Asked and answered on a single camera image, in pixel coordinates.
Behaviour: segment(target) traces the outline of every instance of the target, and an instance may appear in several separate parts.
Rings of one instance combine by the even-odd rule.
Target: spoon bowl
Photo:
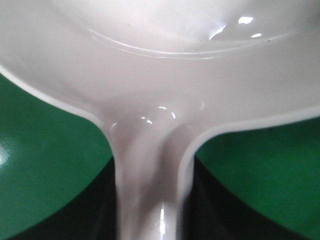
[[[316,0],[0,8],[0,72],[110,142],[120,240],[181,238],[193,155],[206,140],[320,115]]]

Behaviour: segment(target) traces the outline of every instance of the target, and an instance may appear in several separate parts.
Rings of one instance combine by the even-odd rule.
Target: green background
[[[0,76],[0,240],[66,205],[111,156],[92,123]],[[245,203],[320,239],[320,118],[223,134],[197,156]]]

